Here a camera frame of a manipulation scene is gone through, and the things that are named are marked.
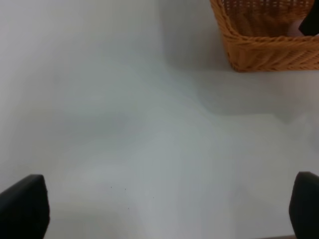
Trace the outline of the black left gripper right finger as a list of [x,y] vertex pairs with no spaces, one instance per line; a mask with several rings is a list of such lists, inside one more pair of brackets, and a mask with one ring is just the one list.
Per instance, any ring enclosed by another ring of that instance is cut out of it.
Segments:
[[319,238],[319,177],[299,172],[289,204],[289,216],[298,239]]

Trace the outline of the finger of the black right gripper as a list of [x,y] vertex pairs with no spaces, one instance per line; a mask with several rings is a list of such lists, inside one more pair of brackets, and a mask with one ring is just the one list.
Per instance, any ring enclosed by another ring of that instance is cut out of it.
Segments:
[[316,36],[319,33],[319,7],[313,6],[299,26],[304,36]]

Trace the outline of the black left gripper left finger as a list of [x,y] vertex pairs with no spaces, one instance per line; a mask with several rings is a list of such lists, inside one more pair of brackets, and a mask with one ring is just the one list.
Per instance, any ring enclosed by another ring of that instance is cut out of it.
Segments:
[[42,239],[50,223],[43,175],[31,174],[0,194],[0,237]]

